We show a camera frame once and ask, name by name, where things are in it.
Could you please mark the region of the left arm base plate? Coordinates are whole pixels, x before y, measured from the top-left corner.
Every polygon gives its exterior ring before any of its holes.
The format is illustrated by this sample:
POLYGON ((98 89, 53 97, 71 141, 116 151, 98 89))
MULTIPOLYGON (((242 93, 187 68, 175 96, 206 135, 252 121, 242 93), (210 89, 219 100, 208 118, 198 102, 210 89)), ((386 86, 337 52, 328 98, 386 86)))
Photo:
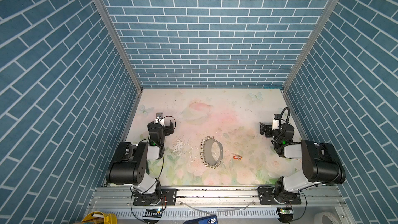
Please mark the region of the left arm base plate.
POLYGON ((164 205, 175 205, 177 198, 177 189, 175 188, 161 188, 156 189, 154 193, 151 194, 139 194, 136 193, 133 196, 134 206, 149 206, 149 205, 159 205, 164 201, 164 205))

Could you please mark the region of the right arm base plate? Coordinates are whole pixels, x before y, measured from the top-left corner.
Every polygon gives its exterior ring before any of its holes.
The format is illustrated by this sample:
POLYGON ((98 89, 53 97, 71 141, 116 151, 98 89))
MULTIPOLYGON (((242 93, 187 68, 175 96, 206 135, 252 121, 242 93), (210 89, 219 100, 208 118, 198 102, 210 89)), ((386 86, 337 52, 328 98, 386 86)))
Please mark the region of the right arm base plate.
POLYGON ((257 189, 257 192, 261 205, 299 205, 302 203, 298 193, 291 193, 282 188, 275 189, 271 186, 261 186, 257 189))

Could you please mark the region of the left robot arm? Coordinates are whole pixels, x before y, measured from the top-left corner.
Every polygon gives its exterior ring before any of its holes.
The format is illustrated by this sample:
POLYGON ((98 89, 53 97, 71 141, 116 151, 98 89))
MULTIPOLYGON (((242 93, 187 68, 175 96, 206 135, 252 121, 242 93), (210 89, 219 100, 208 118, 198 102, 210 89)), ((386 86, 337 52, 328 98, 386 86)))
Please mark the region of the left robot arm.
POLYGON ((166 205, 160 177, 149 175, 148 161, 161 160, 164 164, 165 138, 174 133, 176 122, 165 125, 163 119, 148 125, 149 136, 138 144, 119 143, 106 171, 106 182, 118 186, 129 185, 131 205, 166 205))

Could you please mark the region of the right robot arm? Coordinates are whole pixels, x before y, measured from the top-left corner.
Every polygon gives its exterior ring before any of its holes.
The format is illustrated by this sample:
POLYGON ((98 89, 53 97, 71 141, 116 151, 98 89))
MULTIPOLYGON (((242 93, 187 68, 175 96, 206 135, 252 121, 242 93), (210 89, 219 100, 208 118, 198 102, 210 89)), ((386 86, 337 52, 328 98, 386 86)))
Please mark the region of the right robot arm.
POLYGON ((295 127, 289 122, 290 109, 275 114, 272 124, 259 123, 260 134, 271 138, 280 158, 301 160, 302 168, 290 176, 281 176, 274 186, 258 188, 262 205, 300 204, 305 190, 318 186, 343 184, 346 172, 335 147, 330 143, 293 140, 295 127))

